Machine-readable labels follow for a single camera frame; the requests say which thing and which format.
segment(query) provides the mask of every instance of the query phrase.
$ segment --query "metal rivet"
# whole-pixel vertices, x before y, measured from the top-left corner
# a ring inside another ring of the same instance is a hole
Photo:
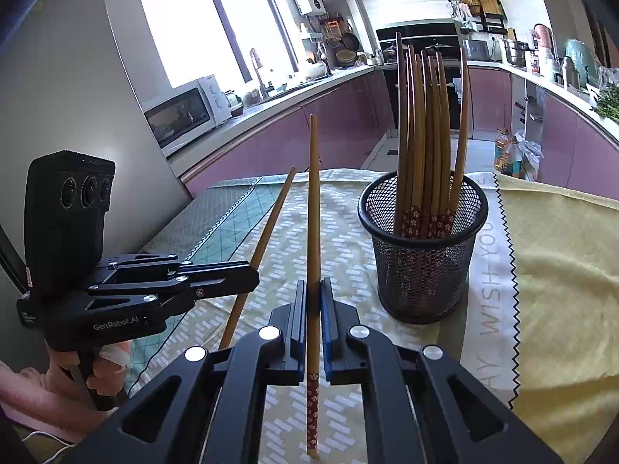
[[[443,357],[443,350],[436,345],[428,345],[423,350],[423,355],[428,359],[441,359]]]
[[[357,325],[357,326],[353,326],[349,330],[349,333],[355,338],[365,338],[366,336],[369,335],[369,329],[366,328],[365,326]]]
[[[279,328],[274,326],[265,326],[264,328],[261,328],[260,331],[258,331],[258,335],[260,335],[260,338],[262,338],[263,340],[274,340],[279,336],[279,334]]]
[[[185,351],[185,359],[187,361],[196,362],[206,356],[206,351],[197,345],[195,347],[190,347]]]

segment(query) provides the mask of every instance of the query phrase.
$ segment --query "faucet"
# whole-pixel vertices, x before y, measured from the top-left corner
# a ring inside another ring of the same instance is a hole
[[[254,72],[256,73],[256,78],[258,79],[258,83],[260,85],[260,97],[262,97],[263,100],[268,99],[267,91],[264,88],[264,83],[262,83],[262,77],[260,76],[260,73],[258,73],[258,68],[262,68],[262,61],[258,56],[258,52],[256,52],[256,49],[254,48],[250,50],[250,59],[251,65],[254,67]]]

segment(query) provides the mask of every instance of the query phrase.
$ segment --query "camera lens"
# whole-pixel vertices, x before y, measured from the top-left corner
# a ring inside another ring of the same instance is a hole
[[[73,178],[69,178],[64,182],[63,190],[60,192],[60,202],[62,203],[63,208],[69,209],[71,204],[73,204],[76,195],[77,185],[75,184],[75,180]]]
[[[107,201],[109,199],[109,180],[103,180],[103,184],[101,185],[101,192],[99,193],[99,197],[102,201]]]
[[[82,206],[89,208],[95,201],[97,196],[97,179],[94,176],[89,176],[82,185]]]

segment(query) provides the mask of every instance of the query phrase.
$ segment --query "window frame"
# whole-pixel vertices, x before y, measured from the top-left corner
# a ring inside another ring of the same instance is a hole
[[[292,70],[296,73],[299,71],[298,57],[296,57],[292,41],[290,40],[288,31],[286,30],[286,26],[284,25],[284,19],[282,18],[282,15],[277,8],[275,0],[267,0],[267,3],[271,10],[273,18],[275,19],[275,24],[277,25],[280,36],[282,37],[282,41],[284,42],[284,47],[286,48]],[[232,29],[232,25],[230,24],[230,19],[228,19],[228,15],[224,9],[224,4],[222,4],[222,0],[213,0],[213,4],[215,5],[215,9],[217,10],[219,20],[224,27],[226,38],[228,39],[228,43],[230,43],[232,53],[234,54],[234,59],[236,59],[236,64],[241,72],[241,76],[243,77],[245,83],[251,82],[253,80],[253,77],[250,73],[247,63],[245,62],[245,59],[243,58],[243,53],[241,52],[238,41],[236,40],[236,35],[234,34],[234,30]]]

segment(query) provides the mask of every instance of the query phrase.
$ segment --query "green vegetable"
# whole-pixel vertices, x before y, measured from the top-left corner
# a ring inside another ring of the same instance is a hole
[[[592,110],[600,116],[619,123],[619,86],[612,85],[600,92],[597,108],[592,108]]]

